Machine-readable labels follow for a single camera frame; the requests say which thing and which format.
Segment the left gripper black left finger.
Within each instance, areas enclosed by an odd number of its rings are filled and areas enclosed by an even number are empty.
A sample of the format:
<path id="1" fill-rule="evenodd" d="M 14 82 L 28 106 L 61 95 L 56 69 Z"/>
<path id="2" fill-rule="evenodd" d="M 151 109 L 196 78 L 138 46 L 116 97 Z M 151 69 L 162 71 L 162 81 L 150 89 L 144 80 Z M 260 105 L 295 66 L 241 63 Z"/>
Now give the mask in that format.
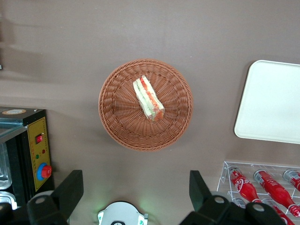
<path id="1" fill-rule="evenodd" d="M 83 172 L 73 170 L 51 193 L 40 193 L 27 204 L 32 225 L 66 225 L 84 193 Z"/>

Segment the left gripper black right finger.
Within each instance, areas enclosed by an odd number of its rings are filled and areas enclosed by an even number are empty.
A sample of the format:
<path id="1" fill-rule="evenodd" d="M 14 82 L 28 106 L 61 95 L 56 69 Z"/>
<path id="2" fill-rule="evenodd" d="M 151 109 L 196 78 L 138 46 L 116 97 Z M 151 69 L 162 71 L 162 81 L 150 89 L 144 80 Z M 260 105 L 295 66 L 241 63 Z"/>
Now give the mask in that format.
<path id="1" fill-rule="evenodd" d="M 199 171 L 190 171 L 189 196 L 194 210 L 182 220 L 182 225 L 245 224 L 244 210 L 226 197 L 213 195 Z"/>

